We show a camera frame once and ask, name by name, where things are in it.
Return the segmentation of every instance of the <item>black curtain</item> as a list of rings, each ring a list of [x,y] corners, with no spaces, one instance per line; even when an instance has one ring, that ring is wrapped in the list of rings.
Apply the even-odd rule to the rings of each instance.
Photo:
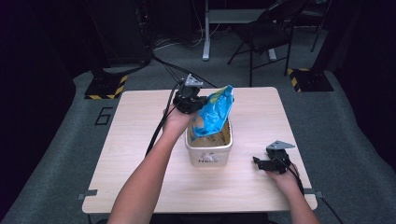
[[[71,77],[109,67],[92,14],[84,0],[26,0]]]
[[[84,20],[80,25],[72,22],[83,8],[73,15],[73,1],[69,2],[0,2],[0,219],[20,194],[72,104],[73,77],[90,69],[88,54],[81,48],[94,45],[94,41],[87,42],[97,37],[81,28]]]
[[[395,9],[392,0],[335,1],[329,34],[312,68],[335,73],[361,130],[393,169],[396,169]]]

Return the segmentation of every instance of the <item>snack bag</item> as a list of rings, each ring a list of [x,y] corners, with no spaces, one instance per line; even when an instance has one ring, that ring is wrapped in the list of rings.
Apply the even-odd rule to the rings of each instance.
[[[192,122],[192,130],[198,137],[221,131],[233,106],[233,87],[228,85],[208,96],[209,102]]]

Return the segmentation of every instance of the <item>wooden table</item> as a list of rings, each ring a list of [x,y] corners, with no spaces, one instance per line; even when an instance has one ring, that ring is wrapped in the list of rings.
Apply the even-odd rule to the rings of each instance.
[[[203,89],[209,95],[215,89]],[[120,188],[144,159],[151,136],[166,106],[170,91],[126,91],[107,135],[89,186],[95,196],[85,198],[87,214],[110,213]],[[268,159],[266,146],[275,140],[296,142],[277,90],[234,88],[230,113],[233,147],[223,167],[191,165],[183,135],[178,139],[163,181],[155,213],[262,212],[288,210],[275,182],[258,170],[252,157]],[[306,189],[311,188],[300,152],[287,149]],[[305,195],[312,209],[318,206],[313,194]]]

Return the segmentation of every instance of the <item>white plastic container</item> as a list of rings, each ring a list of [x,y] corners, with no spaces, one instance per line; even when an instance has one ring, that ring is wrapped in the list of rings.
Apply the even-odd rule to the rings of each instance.
[[[228,119],[219,133],[198,137],[190,125],[185,136],[186,148],[193,166],[213,167],[227,164],[233,145],[233,130]]]

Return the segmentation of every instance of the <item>chair leg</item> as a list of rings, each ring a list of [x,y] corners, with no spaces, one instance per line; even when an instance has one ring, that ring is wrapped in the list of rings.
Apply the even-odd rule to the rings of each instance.
[[[286,66],[285,66],[285,73],[283,76],[286,76],[288,74],[288,67],[289,67],[289,57],[290,57],[290,49],[291,49],[291,41],[289,42],[288,46],[288,56],[286,57]]]
[[[230,64],[231,61],[233,60],[233,58],[235,57],[236,54],[238,54],[239,50],[242,48],[242,46],[244,46],[244,42],[241,43],[241,45],[239,45],[238,49],[236,50],[236,52],[233,54],[233,56],[231,57],[230,61],[227,62],[227,64]]]
[[[315,46],[317,45],[322,26],[323,23],[318,27],[317,36],[315,37],[314,45],[312,45],[311,52],[314,52]]]
[[[250,57],[249,57],[249,87],[252,87],[253,84],[253,49],[250,49]]]

